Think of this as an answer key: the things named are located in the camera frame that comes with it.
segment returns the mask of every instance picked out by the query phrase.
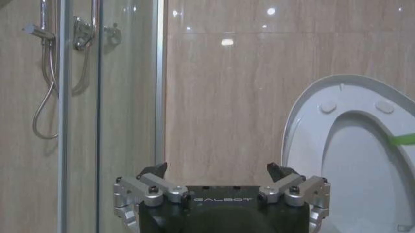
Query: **metal shower hose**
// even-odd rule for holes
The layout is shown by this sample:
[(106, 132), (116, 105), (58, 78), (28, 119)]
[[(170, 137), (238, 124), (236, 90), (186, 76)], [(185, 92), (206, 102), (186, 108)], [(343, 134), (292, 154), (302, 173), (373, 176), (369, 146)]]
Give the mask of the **metal shower hose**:
[[(44, 95), (44, 98), (41, 100), (41, 103), (37, 107), (37, 110), (33, 115), (32, 119), (32, 130), (33, 133), (36, 134), (37, 137), (41, 139), (49, 140), (57, 137), (57, 133), (53, 135), (44, 135), (38, 129), (37, 129), (37, 121), (38, 121), (38, 116), (40, 113), (44, 110), (46, 101), (50, 97), (50, 95), (54, 93), (56, 96), (58, 97), (58, 88), (57, 88), (57, 78), (56, 78), (56, 67), (57, 64), (54, 61), (53, 55), (56, 54), (54, 50), (54, 44), (56, 44), (56, 39), (52, 40), (42, 40), (42, 53), (41, 53), (41, 72), (42, 72), (42, 77), (46, 83), (46, 93)], [(88, 68), (88, 60), (89, 60), (89, 47), (90, 45), (88, 44), (85, 46), (85, 56), (84, 56), (84, 64), (82, 64), (82, 70), (81, 70), (81, 76), (78, 83), (72, 89), (72, 95), (78, 95), (84, 90), (85, 90), (85, 75), (86, 75), (86, 68)]]

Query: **screw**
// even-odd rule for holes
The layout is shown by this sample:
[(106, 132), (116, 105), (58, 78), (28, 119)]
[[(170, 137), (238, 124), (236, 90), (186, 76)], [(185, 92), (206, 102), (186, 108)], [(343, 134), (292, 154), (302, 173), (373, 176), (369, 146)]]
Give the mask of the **screw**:
[(173, 188), (173, 191), (178, 192), (181, 189), (182, 189), (182, 187), (177, 186), (177, 187)]
[(274, 192), (274, 189), (270, 188), (269, 186), (264, 188), (269, 193), (273, 193)]
[(158, 192), (158, 188), (156, 187), (156, 186), (150, 186), (149, 188), (148, 188), (148, 193), (149, 194), (154, 194), (154, 193), (157, 193)]
[(289, 187), (289, 193), (290, 194), (298, 194), (300, 193), (300, 188), (297, 186)]

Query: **toilet seat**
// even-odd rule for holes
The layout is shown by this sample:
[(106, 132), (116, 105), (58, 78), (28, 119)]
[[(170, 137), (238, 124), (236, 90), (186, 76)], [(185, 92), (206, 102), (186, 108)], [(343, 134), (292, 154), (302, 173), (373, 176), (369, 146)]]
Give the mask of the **toilet seat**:
[(381, 82), (335, 75), (302, 92), (285, 124), (281, 161), (332, 183), (325, 232), (415, 232), (415, 145), (388, 143), (411, 133), (415, 103)]

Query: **glass shower door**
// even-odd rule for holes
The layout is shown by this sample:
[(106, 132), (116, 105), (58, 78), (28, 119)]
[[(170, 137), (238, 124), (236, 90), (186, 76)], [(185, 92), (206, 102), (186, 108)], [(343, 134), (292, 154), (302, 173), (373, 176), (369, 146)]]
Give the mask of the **glass shower door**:
[[(128, 232), (114, 179), (161, 160), (162, 3), (61, 0), (58, 232)], [(77, 50), (93, 13), (98, 34)]]
[(113, 214), (114, 179), (154, 164), (158, 11), (156, 0), (105, 1), (101, 8), (98, 232), (113, 233), (128, 232)]

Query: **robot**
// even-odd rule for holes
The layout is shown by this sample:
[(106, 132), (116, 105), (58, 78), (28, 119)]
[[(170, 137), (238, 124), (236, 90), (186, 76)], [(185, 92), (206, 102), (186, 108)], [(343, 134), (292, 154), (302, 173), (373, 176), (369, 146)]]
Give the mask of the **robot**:
[(177, 186), (166, 163), (113, 184), (114, 215), (133, 233), (317, 233), (329, 213), (327, 179), (268, 164), (270, 186)]

